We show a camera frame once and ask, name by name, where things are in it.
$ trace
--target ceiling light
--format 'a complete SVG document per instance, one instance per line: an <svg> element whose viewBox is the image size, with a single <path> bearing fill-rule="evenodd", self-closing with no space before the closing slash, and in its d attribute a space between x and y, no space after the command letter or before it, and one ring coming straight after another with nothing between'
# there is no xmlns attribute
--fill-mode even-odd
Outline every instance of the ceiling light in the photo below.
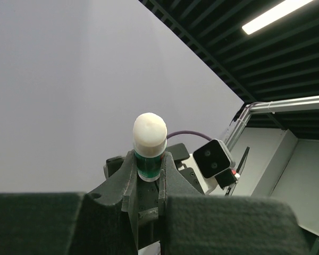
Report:
<svg viewBox="0 0 319 255"><path fill-rule="evenodd" d="M245 24L242 29L250 35L255 31L269 25L270 23L286 16L313 0L285 0L277 6L271 8L264 14Z"/></svg>

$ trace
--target wall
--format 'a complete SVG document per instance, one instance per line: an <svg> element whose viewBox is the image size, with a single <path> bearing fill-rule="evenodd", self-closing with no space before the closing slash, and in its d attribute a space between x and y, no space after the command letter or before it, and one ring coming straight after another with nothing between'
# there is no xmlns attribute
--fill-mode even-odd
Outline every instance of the wall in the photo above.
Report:
<svg viewBox="0 0 319 255"><path fill-rule="evenodd" d="M272 197L287 202L299 225L319 236L319 141L298 142Z"/></svg>
<svg viewBox="0 0 319 255"><path fill-rule="evenodd" d="M245 168L233 196L267 197L282 174L297 138L290 131L280 129L245 128L231 151L237 165L250 147ZM224 195L217 188L212 194Z"/></svg>
<svg viewBox="0 0 319 255"><path fill-rule="evenodd" d="M218 138L241 105L137 0L0 1L0 192L89 191L139 114Z"/></svg>

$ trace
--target black camera face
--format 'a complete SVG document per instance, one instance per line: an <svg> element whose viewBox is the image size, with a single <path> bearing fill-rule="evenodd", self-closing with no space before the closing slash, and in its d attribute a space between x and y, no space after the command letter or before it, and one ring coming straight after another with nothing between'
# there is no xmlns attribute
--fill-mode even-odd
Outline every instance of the black camera face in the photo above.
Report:
<svg viewBox="0 0 319 255"><path fill-rule="evenodd" d="M192 154L204 178L208 179L231 167L231 160L217 140L203 145Z"/></svg>

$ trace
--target metal pole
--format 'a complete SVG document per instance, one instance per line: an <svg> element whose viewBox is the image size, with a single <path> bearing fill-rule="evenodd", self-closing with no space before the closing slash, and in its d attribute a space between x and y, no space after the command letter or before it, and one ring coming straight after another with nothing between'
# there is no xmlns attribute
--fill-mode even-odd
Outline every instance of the metal pole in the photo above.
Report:
<svg viewBox="0 0 319 255"><path fill-rule="evenodd" d="M240 118L232 130L229 137L225 140L225 144L231 151L239 140L252 114L262 113L278 113L278 112L296 112L304 110L319 109L319 96L304 97L280 101L272 101L268 103L253 103L247 105L241 113Z"/></svg>
<svg viewBox="0 0 319 255"><path fill-rule="evenodd" d="M250 112L252 114L261 114L316 109L319 109L319 96L258 103L250 109Z"/></svg>

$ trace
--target bottle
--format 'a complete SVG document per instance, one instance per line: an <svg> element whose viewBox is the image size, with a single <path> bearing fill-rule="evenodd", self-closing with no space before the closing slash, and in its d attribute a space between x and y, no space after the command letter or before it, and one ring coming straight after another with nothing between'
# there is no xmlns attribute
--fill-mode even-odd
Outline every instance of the bottle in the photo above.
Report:
<svg viewBox="0 0 319 255"><path fill-rule="evenodd" d="M165 122L154 113L139 115L133 125L137 171L139 177L146 182L154 182L160 177L166 134Z"/></svg>

